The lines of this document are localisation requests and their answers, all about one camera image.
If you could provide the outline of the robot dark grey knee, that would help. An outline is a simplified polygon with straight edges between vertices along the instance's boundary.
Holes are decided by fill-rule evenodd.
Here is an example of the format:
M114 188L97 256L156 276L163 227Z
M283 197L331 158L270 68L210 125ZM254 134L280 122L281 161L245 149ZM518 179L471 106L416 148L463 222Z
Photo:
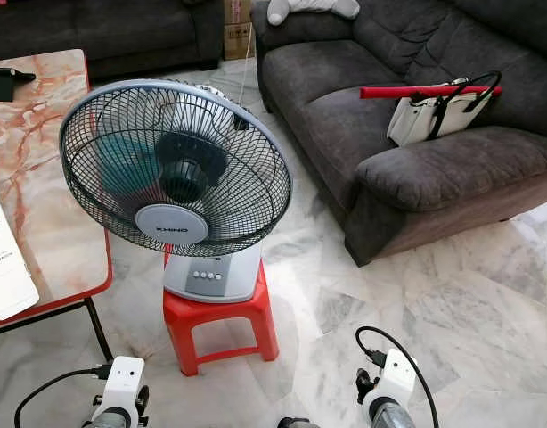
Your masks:
M319 428L318 424L307 419L307 417L282 417L276 428Z

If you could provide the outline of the grey table fan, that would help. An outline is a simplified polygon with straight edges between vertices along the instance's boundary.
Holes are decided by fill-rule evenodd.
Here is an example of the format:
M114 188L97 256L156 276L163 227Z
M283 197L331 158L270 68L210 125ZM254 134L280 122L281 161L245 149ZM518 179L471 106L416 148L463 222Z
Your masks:
M87 215L170 257L165 291L203 303L256 294L260 242L289 210L291 174L252 111L212 86L123 80L71 107L59 155Z

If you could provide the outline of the grey fabric sofa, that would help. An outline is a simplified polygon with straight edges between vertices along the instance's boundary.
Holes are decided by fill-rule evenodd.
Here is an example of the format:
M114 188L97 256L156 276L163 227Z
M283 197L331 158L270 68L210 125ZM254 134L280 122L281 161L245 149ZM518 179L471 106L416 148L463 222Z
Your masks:
M547 0L356 0L355 18L250 7L257 81L281 115L356 264L504 221L547 202ZM502 92L461 131L388 140L396 99L487 72Z

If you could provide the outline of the white printed carton box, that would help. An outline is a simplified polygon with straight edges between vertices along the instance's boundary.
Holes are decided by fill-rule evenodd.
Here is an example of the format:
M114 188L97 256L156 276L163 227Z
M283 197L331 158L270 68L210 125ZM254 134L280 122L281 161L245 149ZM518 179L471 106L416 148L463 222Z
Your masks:
M39 300L37 286L0 203L0 319L14 317Z

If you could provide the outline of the marble coffee table red edge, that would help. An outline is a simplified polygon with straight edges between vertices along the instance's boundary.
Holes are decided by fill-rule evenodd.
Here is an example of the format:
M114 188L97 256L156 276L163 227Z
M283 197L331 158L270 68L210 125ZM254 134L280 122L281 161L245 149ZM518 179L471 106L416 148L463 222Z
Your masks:
M0 102L1 217L14 232L40 299L0 333L86 309L103 358L113 359L94 296L113 282L110 237L79 207L61 167L61 123L89 94L85 52L38 53L1 60L0 68L35 75Z

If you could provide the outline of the black phone stand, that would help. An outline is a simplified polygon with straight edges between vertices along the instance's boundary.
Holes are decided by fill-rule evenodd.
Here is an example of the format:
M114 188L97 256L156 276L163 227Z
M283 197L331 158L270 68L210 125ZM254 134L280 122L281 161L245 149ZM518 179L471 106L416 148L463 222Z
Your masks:
M14 68L0 68L0 102L12 102L16 86L35 80L35 74Z

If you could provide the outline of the red stick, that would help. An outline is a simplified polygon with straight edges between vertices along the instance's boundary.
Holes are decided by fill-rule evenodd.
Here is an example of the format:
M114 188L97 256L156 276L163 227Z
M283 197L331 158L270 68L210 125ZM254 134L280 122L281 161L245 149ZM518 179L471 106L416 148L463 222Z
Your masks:
M363 86L359 90L362 99L399 99L405 97L431 98L437 96L452 96L462 94L486 94L498 96L502 86Z

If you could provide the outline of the brown cardboard box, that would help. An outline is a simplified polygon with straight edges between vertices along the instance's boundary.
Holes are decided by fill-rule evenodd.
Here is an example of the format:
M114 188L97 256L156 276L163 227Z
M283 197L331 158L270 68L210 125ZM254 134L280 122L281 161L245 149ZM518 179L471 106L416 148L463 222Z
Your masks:
M245 60L256 54L250 7L253 0L222 0L224 5L224 53L225 61Z

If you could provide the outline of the grey white plush toy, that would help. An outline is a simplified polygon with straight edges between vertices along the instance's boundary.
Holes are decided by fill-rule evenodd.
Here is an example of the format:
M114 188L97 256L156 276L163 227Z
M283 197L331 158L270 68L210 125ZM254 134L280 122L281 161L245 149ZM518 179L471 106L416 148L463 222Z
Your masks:
M342 18L355 18L361 10L356 0L270 0L266 20L278 26L292 12L333 12Z

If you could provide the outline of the red plastic stool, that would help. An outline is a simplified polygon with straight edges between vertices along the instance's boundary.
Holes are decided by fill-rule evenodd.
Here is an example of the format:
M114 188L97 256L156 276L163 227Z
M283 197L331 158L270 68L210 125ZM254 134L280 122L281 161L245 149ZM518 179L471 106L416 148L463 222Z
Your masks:
M163 254L162 314L181 374L199 374L200 364L258 354L279 355L274 314L260 246L212 258ZM193 335L229 319L249 323L253 345L201 353Z

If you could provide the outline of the dark charcoal sofa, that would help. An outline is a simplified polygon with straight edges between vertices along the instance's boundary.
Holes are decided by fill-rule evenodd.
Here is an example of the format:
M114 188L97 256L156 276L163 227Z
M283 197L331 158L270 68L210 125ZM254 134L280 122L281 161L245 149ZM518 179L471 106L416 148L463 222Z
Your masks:
M81 49L91 80L213 70L224 49L222 0L6 0L0 60Z

